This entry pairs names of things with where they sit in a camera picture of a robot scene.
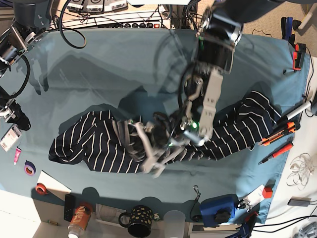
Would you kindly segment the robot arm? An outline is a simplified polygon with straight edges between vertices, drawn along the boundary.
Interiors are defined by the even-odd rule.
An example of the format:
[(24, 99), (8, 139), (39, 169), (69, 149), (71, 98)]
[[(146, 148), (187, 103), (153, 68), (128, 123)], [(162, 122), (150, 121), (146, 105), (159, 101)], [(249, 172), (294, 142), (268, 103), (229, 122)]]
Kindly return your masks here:
[(186, 94), (186, 99), (178, 98), (179, 110), (160, 125), (135, 122), (135, 132), (125, 133), (126, 150), (143, 173), (158, 177), (187, 146), (211, 141), (223, 75), (231, 72), (244, 24), (280, 5), (279, 0), (216, 0), (206, 8), (196, 28), (197, 50), (186, 68), (192, 74), (183, 75), (179, 84), (178, 93)]
[(18, 60), (25, 62), (27, 72), (20, 89), (10, 95), (3, 88), (0, 89), (0, 116), (5, 119), (6, 123), (15, 124), (20, 130), (28, 131), (31, 128), (28, 117), (23, 113), (21, 106), (16, 103), (18, 97), (25, 89), (30, 73), (31, 66), (25, 54), (49, 32), (59, 31), (62, 39), (75, 49), (82, 49), (86, 46), (86, 37), (74, 29), (74, 32), (82, 36), (84, 44), (76, 46), (66, 38), (62, 24), (62, 18), (66, 7), (70, 1), (64, 4), (56, 29), (50, 30), (52, 17), (52, 0), (14, 0), (13, 11), (14, 17), (10, 28), (0, 36), (0, 75), (3, 76), (7, 70), (10, 70), (13, 64)]

